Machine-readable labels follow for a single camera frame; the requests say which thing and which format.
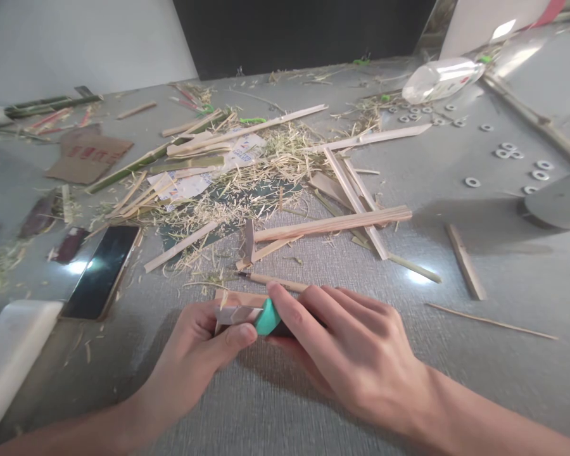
finger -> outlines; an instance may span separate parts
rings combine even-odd
[[[344,369],[344,356],[334,338],[322,327],[310,312],[295,300],[281,285],[269,282],[268,294],[281,319],[304,347],[321,372]]]
[[[298,296],[298,301],[334,333],[341,334],[350,327],[351,315],[318,286],[309,286]]]
[[[321,287],[331,298],[340,304],[352,317],[356,318],[364,326],[372,332],[385,336],[384,317],[378,315],[375,311],[361,305],[353,298],[342,293],[340,290],[327,285]]]
[[[331,388],[323,374],[321,374],[319,368],[310,355],[300,345],[300,342],[291,338],[278,337],[267,337],[266,342],[281,349],[283,353],[297,363],[306,373],[308,379],[319,393],[327,396],[328,398],[333,398],[335,396],[334,390]]]
[[[393,307],[387,303],[383,303],[383,302],[380,302],[380,301],[375,300],[373,298],[369,298],[368,296],[358,294],[354,291],[349,290],[348,288],[336,287],[336,289],[338,291],[341,291],[345,295],[347,295],[349,298],[354,299],[359,304],[361,304],[361,305],[363,305],[363,306],[365,306],[365,307],[367,307],[367,308],[369,308],[375,312],[378,312],[379,314],[386,315],[391,310],[394,310]]]
[[[190,350],[200,342],[213,337],[215,330],[215,306],[220,300],[186,305],[179,314],[177,323],[171,334],[179,350]]]
[[[233,325],[219,336],[199,345],[199,354],[203,360],[203,369],[213,374],[236,358],[239,352],[258,338],[252,324]]]

wooden dowel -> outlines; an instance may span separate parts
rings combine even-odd
[[[534,334],[535,336],[543,337],[545,339],[559,340],[559,338],[556,338],[555,336],[549,336],[548,334],[543,334],[542,332],[530,331],[529,329],[520,328],[518,326],[513,326],[510,324],[506,324],[506,323],[499,323],[497,321],[485,319],[485,318],[481,318],[481,317],[474,317],[473,315],[468,315],[466,313],[457,312],[456,310],[441,307],[441,306],[438,306],[437,304],[431,304],[431,303],[425,303],[425,304],[427,306],[434,307],[434,308],[442,310],[444,312],[448,312],[449,314],[458,315],[460,317],[465,317],[465,318],[468,318],[471,320],[477,320],[477,321],[481,321],[484,323],[490,323],[490,324],[493,324],[496,326],[505,327],[507,329],[513,329],[515,331],[521,331],[522,333]]]

black wall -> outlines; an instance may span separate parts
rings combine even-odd
[[[200,79],[410,55],[436,0],[174,0]]]

clear plastic bottle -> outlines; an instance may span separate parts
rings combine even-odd
[[[445,98],[477,81],[486,66],[464,57],[426,63],[418,68],[403,88],[403,98],[413,105]]]

smartphone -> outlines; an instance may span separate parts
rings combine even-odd
[[[140,234],[141,230],[136,226],[111,226],[106,230],[70,299],[63,306],[61,318],[105,319]]]

